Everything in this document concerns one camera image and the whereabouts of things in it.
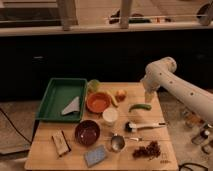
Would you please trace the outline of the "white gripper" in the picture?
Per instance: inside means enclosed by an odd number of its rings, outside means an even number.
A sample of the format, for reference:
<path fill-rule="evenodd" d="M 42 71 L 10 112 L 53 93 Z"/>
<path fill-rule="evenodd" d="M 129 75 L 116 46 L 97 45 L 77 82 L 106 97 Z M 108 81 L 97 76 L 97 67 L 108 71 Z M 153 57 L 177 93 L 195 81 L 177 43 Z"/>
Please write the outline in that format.
<path fill-rule="evenodd" d="M 152 79 L 150 79 L 148 77 L 142 78 L 141 82 L 142 82 L 143 87 L 146 91 L 145 102 L 151 103 L 153 98 L 155 97 L 154 92 L 156 92 L 160 88 L 160 85 L 155 83 Z"/>

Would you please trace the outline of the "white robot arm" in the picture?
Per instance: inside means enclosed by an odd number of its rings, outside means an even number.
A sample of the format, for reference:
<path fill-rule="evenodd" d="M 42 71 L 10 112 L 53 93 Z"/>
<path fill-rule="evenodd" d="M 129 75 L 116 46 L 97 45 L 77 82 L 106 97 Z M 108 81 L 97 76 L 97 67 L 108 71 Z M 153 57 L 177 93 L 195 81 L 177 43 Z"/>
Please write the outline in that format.
<path fill-rule="evenodd" d="M 141 79 L 147 93 L 166 89 L 204 121 L 213 125 L 213 94 L 174 75 L 177 63 L 172 57 L 164 57 L 149 63 Z"/>

